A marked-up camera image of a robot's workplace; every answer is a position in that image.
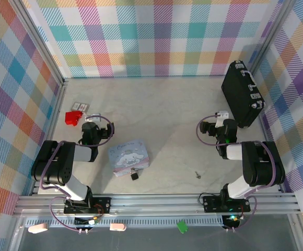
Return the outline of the small card packet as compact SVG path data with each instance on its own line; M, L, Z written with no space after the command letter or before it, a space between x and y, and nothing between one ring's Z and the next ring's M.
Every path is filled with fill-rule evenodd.
M80 111L82 113L86 113L89 109L89 104L83 102L74 102L71 111Z

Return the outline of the red plastic block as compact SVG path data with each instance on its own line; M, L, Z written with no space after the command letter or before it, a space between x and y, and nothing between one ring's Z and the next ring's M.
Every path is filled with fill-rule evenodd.
M65 113L66 125L77 126L83 113L81 111L69 111Z

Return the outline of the wide aluminium base rail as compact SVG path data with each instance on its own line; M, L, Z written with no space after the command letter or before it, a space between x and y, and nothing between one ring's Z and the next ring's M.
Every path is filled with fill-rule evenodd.
M50 216L49 204L56 195L21 196L14 216ZM192 216L204 215L198 194L114 194L110 197L108 216ZM257 193L256 215L299 214L300 206L293 193Z

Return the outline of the black briefcase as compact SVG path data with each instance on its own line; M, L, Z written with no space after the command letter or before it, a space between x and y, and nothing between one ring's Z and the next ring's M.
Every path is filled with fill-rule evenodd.
M240 128L252 125L266 105L253 75L242 60L230 63L221 89Z

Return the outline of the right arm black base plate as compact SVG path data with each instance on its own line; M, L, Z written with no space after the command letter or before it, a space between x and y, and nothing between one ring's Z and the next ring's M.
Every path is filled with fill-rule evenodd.
M205 213L242 213L250 212L250 204L245 199L222 199L220 196L204 196Z

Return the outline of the aluminium frame post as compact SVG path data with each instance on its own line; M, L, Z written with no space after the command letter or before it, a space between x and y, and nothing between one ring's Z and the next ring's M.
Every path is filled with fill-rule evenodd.
M283 0L279 12L276 14L274 21L272 22L271 26L269 27L269 30L267 31L266 38L263 40L263 43L258 49L257 55L252 62L252 65L250 67L250 71L252 74L255 74L258 71L264 56L266 55L272 43L276 39L296 1L297 0Z
M31 40L33 41L36 48L39 50L44 62L48 65L48 68L55 80L58 81L61 86L64 86L64 77L59 70L53 56L51 55L48 47L46 46L44 40L42 39L36 25L34 24L29 12L22 0L8 0L12 8L16 12L18 18L20 19L22 25L29 34Z

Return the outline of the black connector bracket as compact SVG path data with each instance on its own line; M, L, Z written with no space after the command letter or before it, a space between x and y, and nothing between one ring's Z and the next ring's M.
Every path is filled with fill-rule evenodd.
M240 217L238 215L223 215L223 228L224 229L236 229L240 225Z
M90 231L96 224L99 223L100 217L93 216L92 218L74 218L75 228L82 231Z

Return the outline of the green plastic clip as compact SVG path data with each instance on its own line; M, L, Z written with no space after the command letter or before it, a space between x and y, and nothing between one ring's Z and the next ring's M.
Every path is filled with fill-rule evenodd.
M182 233L182 234L184 234L184 233L186 233L188 231L188 226L187 226L187 224L185 223L184 220L179 221L177 223L177 228L180 231L180 233Z

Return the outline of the pastel cartoon tin box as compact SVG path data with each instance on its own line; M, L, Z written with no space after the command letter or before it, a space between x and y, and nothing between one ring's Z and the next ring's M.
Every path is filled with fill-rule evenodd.
M143 140L132 140L108 149L113 173L124 176L149 167L149 156Z

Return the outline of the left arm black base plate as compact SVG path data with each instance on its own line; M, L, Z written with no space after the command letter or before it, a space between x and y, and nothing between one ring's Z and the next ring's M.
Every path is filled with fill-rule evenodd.
M110 197L92 197L84 201L64 200L64 214L109 214Z

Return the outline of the grey metal panel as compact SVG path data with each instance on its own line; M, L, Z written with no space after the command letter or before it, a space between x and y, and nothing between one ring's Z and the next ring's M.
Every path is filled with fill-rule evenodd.
M32 234L17 227L8 251L303 251L303 233L286 215L256 215L238 230L221 226L99 228L79 235L63 227Z

